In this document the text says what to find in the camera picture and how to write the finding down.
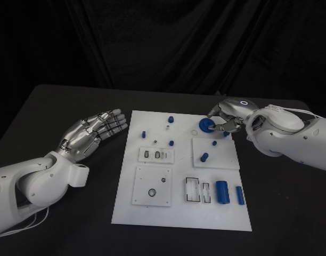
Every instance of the blue disk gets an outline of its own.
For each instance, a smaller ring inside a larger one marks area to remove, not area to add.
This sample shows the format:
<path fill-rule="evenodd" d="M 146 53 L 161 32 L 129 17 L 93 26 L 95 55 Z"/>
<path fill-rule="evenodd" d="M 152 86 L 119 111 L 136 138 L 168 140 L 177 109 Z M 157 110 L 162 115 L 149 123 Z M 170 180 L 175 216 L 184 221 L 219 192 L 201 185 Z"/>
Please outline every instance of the blue disk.
<path fill-rule="evenodd" d="M 203 132 L 213 132 L 213 130 L 208 130 L 207 129 L 207 127 L 210 126 L 210 125 L 214 125 L 214 122 L 213 122 L 213 120 L 211 119 L 208 119 L 208 118 L 203 118 L 201 120 L 200 120 L 200 122 L 198 122 L 198 128 L 200 128 L 200 130 L 203 131 Z"/>

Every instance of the cable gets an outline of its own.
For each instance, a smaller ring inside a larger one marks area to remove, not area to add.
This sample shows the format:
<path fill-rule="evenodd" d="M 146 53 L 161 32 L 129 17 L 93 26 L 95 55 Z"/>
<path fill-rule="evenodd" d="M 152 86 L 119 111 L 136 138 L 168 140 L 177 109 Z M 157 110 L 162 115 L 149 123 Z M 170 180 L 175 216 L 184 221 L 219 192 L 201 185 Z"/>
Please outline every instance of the cable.
<path fill-rule="evenodd" d="M 292 111 L 292 112 L 299 112 L 299 113 L 308 114 L 308 115 L 314 116 L 314 118 L 316 118 L 316 117 L 322 118 L 321 116 L 315 115 L 312 112 L 309 112 L 306 110 L 295 109 L 295 108 L 283 108 L 283 107 L 279 107 L 279 106 L 275 106 L 275 105 L 272 105 L 272 106 L 276 107 L 276 108 L 282 108 L 282 109 L 285 109 L 288 111 Z"/>
<path fill-rule="evenodd" d="M 0 234 L 0 237 L 12 235 L 12 234 L 18 233 L 20 231 L 23 231 L 23 230 L 25 230 L 25 229 L 34 228 L 40 223 L 43 223 L 43 221 L 44 221 L 44 219 L 46 219 L 46 217 L 47 217 L 47 214 L 49 214 L 49 207 L 46 208 L 44 217 L 43 217 L 41 221 L 40 221 L 36 225 L 30 226 L 30 225 L 34 223 L 34 221 L 36 221 L 36 214 L 34 214 L 34 219 L 33 219 L 31 223 L 30 223 L 24 228 L 14 229 L 14 230 L 11 230 L 11 231 L 8 231 L 8 232 L 1 233 L 1 234 Z"/>

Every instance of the black table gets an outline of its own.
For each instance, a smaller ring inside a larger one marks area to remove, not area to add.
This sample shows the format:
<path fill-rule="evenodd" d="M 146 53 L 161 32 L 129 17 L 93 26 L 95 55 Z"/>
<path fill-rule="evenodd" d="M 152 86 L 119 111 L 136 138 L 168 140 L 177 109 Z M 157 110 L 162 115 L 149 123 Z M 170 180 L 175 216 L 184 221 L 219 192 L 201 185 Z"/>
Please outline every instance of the black table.
<path fill-rule="evenodd" d="M 204 115 L 221 99 L 40 85 L 0 140 L 0 167 L 44 156 L 80 117 L 116 108 L 126 122 L 132 110 Z M 250 100 L 306 109 L 293 100 Z M 40 226 L 0 238 L 0 255 L 326 255 L 326 171 L 262 155 L 243 131 L 233 140 L 252 232 L 112 225 L 125 139 L 126 131 L 82 161 L 86 186 L 69 187 Z"/>

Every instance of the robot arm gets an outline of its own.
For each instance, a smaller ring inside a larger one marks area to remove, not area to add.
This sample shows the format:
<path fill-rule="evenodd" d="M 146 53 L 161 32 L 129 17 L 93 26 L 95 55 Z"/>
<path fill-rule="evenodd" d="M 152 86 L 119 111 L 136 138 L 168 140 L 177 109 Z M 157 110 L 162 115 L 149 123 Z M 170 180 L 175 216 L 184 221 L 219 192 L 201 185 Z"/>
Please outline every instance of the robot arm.
<path fill-rule="evenodd" d="M 302 121 L 286 109 L 273 105 L 259 109 L 242 98 L 224 99 L 207 117 L 216 113 L 226 123 L 210 126 L 210 130 L 237 132 L 243 126 L 247 140 L 263 154 L 272 157 L 285 155 L 326 170 L 326 118 L 311 114 L 314 119 Z"/>
<path fill-rule="evenodd" d="M 61 198 L 67 185 L 85 185 L 87 167 L 76 162 L 90 155 L 99 141 L 125 128 L 118 109 L 85 118 L 67 129 L 59 147 L 43 158 L 0 168 L 0 233 Z M 15 186 L 28 200 L 24 206 L 17 206 Z"/>

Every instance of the robotic hand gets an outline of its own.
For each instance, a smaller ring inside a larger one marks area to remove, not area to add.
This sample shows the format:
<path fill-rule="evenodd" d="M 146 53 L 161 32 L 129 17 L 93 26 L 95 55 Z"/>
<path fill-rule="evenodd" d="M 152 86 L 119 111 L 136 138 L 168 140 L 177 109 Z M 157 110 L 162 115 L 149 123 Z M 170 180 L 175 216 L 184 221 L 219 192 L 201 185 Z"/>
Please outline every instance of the robotic hand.
<path fill-rule="evenodd" d="M 76 162 L 90 155 L 99 141 L 125 128 L 118 109 L 80 119 L 64 132 L 54 151 L 0 168 L 0 233 L 61 198 L 67 184 L 85 185 L 87 167 Z M 28 201 L 23 206 L 15 201 L 15 186 Z"/>
<path fill-rule="evenodd" d="M 314 116 L 302 121 L 289 111 Z M 247 140 L 268 156 L 285 155 L 293 161 L 326 170 L 326 118 L 311 112 L 273 105 L 260 108 L 246 99 L 227 98 L 207 114 L 216 113 L 224 124 L 210 125 L 214 131 L 237 132 L 246 129 Z"/>

